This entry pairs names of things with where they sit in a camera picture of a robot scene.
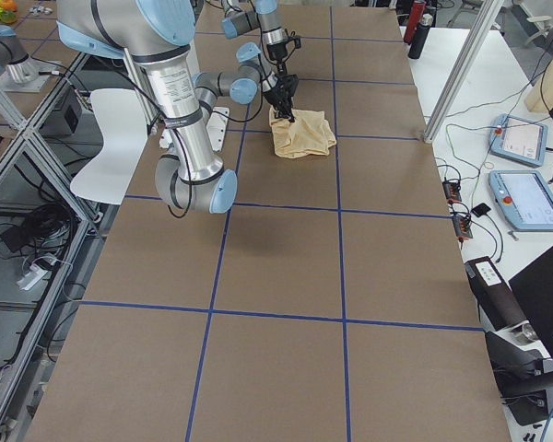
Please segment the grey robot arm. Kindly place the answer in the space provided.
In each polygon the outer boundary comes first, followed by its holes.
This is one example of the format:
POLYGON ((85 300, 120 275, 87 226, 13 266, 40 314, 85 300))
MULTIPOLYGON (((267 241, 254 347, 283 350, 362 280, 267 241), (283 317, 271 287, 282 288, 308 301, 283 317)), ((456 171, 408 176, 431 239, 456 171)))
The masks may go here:
POLYGON ((156 188, 169 206, 210 214, 227 212, 236 197, 237 176, 213 151, 206 124, 219 97, 240 104, 261 95, 278 119, 294 121, 292 98, 298 78, 288 73, 287 45, 298 43, 282 27, 277 2, 258 1, 248 11, 224 7, 222 28, 232 39, 261 31, 265 49, 240 47, 234 72, 193 76, 187 55, 195 34, 189 1, 62 1, 57 25, 63 44, 106 58, 129 54, 147 74, 154 98, 170 132, 175 153, 160 158, 156 188))
POLYGON ((287 75, 288 45, 296 36, 282 25, 277 1, 251 1, 251 9, 244 10, 238 1, 220 1, 224 11, 221 27, 227 39, 235 39, 253 30, 259 30, 266 58, 276 65, 277 72, 287 75))

